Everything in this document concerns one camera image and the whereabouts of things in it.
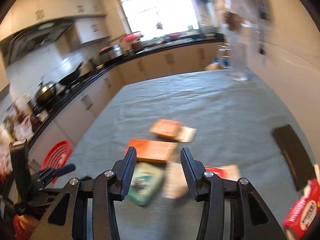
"gray tablecloth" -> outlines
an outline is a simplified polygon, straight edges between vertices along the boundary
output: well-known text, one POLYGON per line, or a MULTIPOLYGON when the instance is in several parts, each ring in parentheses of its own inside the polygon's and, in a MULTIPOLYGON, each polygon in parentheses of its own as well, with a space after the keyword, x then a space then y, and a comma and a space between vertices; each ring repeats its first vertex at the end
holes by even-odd
MULTIPOLYGON (((237 82, 228 73, 188 73, 123 87, 68 160, 76 171, 60 178, 55 187, 63 187, 73 177, 96 177, 112 168, 123 158, 130 138, 157 140, 149 128, 165 118, 198 129, 191 143, 178 144, 179 150, 189 147, 194 159, 204 165, 238 165, 241 176, 250 180, 281 223, 300 193, 295 191, 272 128, 291 124, 314 163, 313 154, 294 117, 268 86, 254 75, 247 82, 237 82)), ((159 191, 145 208, 130 199, 116 202, 115 207, 122 240, 194 240, 203 203, 191 197, 164 199, 159 191)), ((228 209, 226 205, 226 232, 228 209)))

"frying pan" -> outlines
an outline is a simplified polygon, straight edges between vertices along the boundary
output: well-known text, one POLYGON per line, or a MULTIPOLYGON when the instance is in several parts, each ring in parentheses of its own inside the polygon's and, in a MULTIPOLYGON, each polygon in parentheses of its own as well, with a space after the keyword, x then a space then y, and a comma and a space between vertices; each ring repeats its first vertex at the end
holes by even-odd
POLYGON ((63 86, 68 86, 70 85, 72 82, 76 81, 76 79, 79 78, 80 75, 80 68, 83 65, 83 62, 81 62, 79 64, 79 66, 76 68, 75 71, 71 72, 70 74, 66 75, 63 79, 61 79, 59 81, 59 84, 63 85, 63 86))

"range hood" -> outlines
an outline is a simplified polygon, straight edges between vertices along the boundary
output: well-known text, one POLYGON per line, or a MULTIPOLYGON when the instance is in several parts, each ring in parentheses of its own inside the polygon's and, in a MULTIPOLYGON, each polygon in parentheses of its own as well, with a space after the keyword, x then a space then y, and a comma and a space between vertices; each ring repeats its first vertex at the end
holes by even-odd
POLYGON ((59 19, 23 30, 9 43, 7 65, 39 47, 55 42, 73 23, 74 20, 59 19))

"bright window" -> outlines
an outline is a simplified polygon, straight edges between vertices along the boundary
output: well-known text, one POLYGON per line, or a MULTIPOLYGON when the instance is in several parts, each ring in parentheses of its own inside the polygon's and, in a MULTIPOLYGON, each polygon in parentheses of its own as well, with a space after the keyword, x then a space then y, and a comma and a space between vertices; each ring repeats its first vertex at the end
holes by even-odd
POLYGON ((191 0, 120 0, 133 32, 142 31, 145 39, 183 32, 188 26, 198 29, 191 0), (163 29, 156 28, 161 23, 163 29))

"red packaging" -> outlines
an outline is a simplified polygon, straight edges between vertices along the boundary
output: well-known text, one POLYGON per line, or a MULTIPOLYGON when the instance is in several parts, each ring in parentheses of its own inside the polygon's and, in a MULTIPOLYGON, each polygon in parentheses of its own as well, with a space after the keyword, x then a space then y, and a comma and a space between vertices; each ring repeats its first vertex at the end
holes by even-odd
POLYGON ((300 239, 319 211, 320 185, 316 179, 311 179, 304 189, 304 196, 295 202, 284 219, 283 225, 287 229, 287 236, 300 239))

